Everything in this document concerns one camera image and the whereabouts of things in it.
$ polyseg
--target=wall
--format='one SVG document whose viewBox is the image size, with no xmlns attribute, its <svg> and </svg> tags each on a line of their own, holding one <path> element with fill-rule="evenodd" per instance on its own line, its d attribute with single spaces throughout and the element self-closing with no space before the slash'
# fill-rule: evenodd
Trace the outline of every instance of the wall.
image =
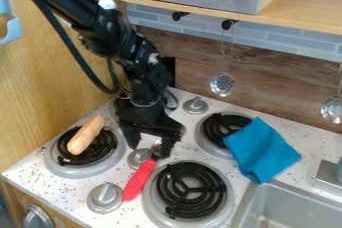
<svg viewBox="0 0 342 228">
<path fill-rule="evenodd" d="M 89 81 L 30 0 L 12 4 L 23 35 L 0 47 L 0 172 L 111 97 Z M 77 33 L 67 31 L 110 85 L 106 61 L 82 47 Z"/>
<path fill-rule="evenodd" d="M 177 88 L 342 133 L 342 126 L 320 114 L 321 104 L 336 93 L 338 63 L 242 45 L 224 57 L 220 41 L 146 27 L 139 31 L 163 56 L 176 57 Z M 209 89 L 219 72 L 236 81 L 233 93 L 224 98 Z"/>
<path fill-rule="evenodd" d="M 334 62 L 342 61 L 342 36 L 304 30 L 238 23 L 234 30 L 224 32 L 222 19 L 189 15 L 180 22 L 171 19 L 171 11 L 130 4 L 129 18 L 134 24 L 171 32 L 180 32 L 215 40 L 315 57 Z"/>
</svg>

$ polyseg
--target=speckled countertop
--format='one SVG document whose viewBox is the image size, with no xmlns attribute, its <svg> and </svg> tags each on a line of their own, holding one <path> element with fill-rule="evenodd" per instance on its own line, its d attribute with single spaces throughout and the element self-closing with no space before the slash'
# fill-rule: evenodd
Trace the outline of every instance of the speckled countertop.
<svg viewBox="0 0 342 228">
<path fill-rule="evenodd" d="M 180 90 L 174 90 L 174 92 L 180 100 L 180 106 L 182 106 L 183 102 L 195 96 Z M 170 115 L 184 124 L 187 132 L 182 141 L 176 144 L 172 156 L 166 160 L 159 161 L 158 166 L 175 160 L 197 160 L 212 165 L 221 170 L 232 183 L 235 191 L 235 205 L 238 205 L 249 180 L 240 175 L 237 164 L 233 160 L 217 158 L 204 152 L 196 144 L 193 134 L 196 123 L 210 113 L 222 111 L 239 112 L 252 117 L 259 116 L 275 128 L 291 146 L 302 154 L 302 160 L 276 177 L 276 180 L 315 194 L 342 201 L 340 198 L 318 191 L 312 187 L 321 159 L 336 163 L 341 157 L 342 135 L 209 98 L 203 97 L 203 99 L 209 104 L 209 111 L 205 114 L 190 115 L 185 113 L 180 107 Z M 89 116 L 94 114 L 103 115 L 108 126 L 112 128 L 118 127 L 114 119 L 109 116 L 108 103 L 94 110 Z M 87 117 L 75 125 L 83 124 Z M 139 148 L 150 147 L 156 140 L 157 138 L 153 136 L 143 135 Z M 95 214 L 86 205 L 87 195 L 94 187 L 104 182 L 111 182 L 120 187 L 126 184 L 130 174 L 133 172 L 126 164 L 126 157 L 131 150 L 127 148 L 124 158 L 109 171 L 96 177 L 74 180 L 57 177 L 45 168 L 43 159 L 44 149 L 44 146 L 40 147 L 3 172 L 4 179 L 84 227 L 156 227 L 148 219 L 141 207 L 141 196 L 129 203 L 123 204 L 120 209 L 106 215 Z"/>
</svg>

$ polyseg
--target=gray tile backsplash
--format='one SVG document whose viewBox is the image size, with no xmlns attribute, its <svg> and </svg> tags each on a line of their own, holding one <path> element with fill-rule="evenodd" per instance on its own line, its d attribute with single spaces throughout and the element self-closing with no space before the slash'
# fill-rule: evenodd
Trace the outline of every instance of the gray tile backsplash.
<svg viewBox="0 0 342 228">
<path fill-rule="evenodd" d="M 135 4 L 129 4 L 128 9 L 129 19 L 133 24 L 226 42 L 233 40 L 242 45 L 335 62 L 342 61 L 342 36 L 249 22 L 239 22 L 234 30 L 223 31 L 223 19 L 220 18 L 191 14 L 175 22 L 171 19 L 170 10 Z"/>
</svg>

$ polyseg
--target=blue cloth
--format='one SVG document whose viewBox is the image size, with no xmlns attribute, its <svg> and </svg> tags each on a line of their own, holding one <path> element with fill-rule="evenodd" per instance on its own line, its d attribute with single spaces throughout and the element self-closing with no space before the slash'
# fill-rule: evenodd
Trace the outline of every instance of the blue cloth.
<svg viewBox="0 0 342 228">
<path fill-rule="evenodd" d="M 241 173 L 265 183 L 301 158 L 284 138 L 260 118 L 224 139 Z"/>
</svg>

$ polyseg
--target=gray knob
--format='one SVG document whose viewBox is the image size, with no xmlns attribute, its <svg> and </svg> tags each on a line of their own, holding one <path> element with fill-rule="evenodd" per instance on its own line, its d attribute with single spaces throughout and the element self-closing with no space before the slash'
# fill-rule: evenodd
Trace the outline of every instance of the gray knob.
<svg viewBox="0 0 342 228">
<path fill-rule="evenodd" d="M 88 194 L 87 204 L 91 211 L 98 214 L 112 212 L 122 204 L 122 190 L 111 183 L 99 185 Z"/>
<path fill-rule="evenodd" d="M 148 148 L 137 149 L 127 157 L 127 164 L 132 169 L 138 169 L 140 164 L 152 157 L 152 151 Z"/>
<path fill-rule="evenodd" d="M 183 104 L 183 109 L 187 113 L 201 114 L 205 113 L 208 110 L 208 104 L 204 102 L 199 96 L 196 96 L 194 99 L 186 101 Z"/>
</svg>

